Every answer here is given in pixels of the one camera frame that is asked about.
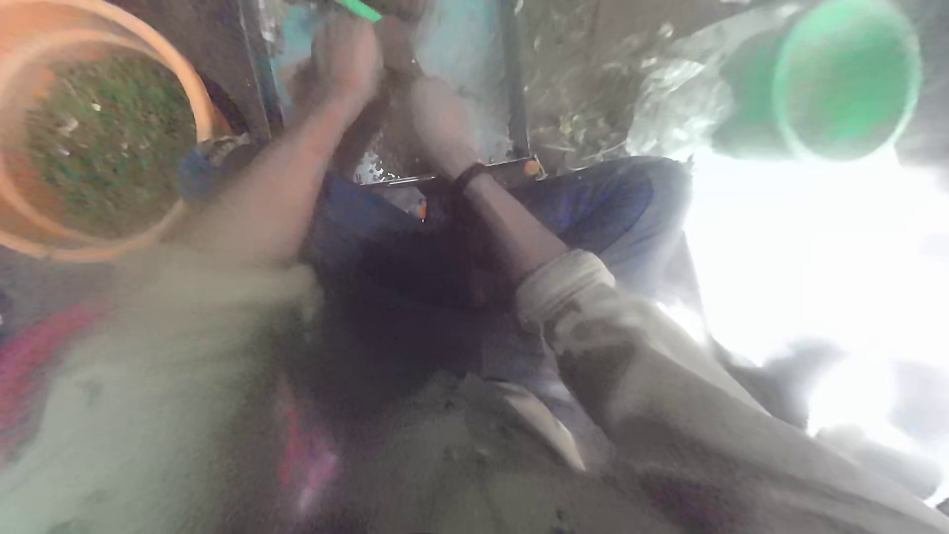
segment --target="knee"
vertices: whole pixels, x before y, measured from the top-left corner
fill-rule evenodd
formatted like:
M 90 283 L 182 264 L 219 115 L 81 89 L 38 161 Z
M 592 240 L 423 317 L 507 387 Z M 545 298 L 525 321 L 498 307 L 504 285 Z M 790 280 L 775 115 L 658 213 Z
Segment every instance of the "knee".
M 656 159 L 644 168 L 653 188 L 653 203 L 661 203 L 670 213 L 681 215 L 692 199 L 692 175 L 679 162 Z
M 692 175 L 679 162 L 666 158 L 632 157 L 615 161 L 614 176 L 624 191 L 651 190 L 650 206 L 658 205 L 662 213 L 678 217 L 692 198 Z

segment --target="pink fabric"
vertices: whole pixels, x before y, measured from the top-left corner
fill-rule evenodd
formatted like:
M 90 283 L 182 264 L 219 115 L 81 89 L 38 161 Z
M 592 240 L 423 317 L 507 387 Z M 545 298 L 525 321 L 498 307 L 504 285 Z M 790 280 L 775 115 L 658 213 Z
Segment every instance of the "pink fabric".
M 61 349 L 105 310 L 103 302 L 79 304 L 27 327 L 0 347 L 0 468 L 37 430 Z

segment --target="hand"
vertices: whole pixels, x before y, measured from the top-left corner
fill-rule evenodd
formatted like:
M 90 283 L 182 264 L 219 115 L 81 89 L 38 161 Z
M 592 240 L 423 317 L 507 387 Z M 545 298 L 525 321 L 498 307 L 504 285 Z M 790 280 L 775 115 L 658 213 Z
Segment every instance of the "hand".
M 382 53 L 372 23 L 334 12 L 313 39 L 313 57 L 325 97 L 362 111 L 376 95 Z
M 410 89 L 412 116 L 433 163 L 456 179 L 480 159 L 464 101 L 438 78 L 418 78 Z

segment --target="forearm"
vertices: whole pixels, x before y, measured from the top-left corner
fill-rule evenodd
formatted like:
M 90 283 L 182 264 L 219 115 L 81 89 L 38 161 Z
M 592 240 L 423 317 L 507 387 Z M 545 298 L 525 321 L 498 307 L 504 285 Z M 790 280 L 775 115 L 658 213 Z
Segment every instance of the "forearm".
M 293 259 L 333 152 L 358 113 L 357 105 L 339 99 L 316 107 L 199 216 L 188 242 L 213 254 Z
M 557 259 L 568 248 L 491 176 L 475 178 L 464 191 L 491 230 L 497 253 L 514 282 Z

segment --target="orange bucket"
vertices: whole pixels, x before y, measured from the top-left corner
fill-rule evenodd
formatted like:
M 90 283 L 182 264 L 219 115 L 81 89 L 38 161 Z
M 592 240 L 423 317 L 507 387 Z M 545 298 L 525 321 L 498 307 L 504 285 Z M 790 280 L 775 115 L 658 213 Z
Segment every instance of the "orange bucket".
M 0 245 L 61 261 L 109 260 L 158 240 L 184 215 L 179 201 L 145 232 L 95 238 L 63 226 L 62 201 L 23 150 L 27 112 L 55 79 L 49 66 L 110 53 L 147 54 L 175 73 L 195 115 L 197 142 L 214 134 L 215 111 L 194 68 L 135 16 L 101 0 L 0 0 Z

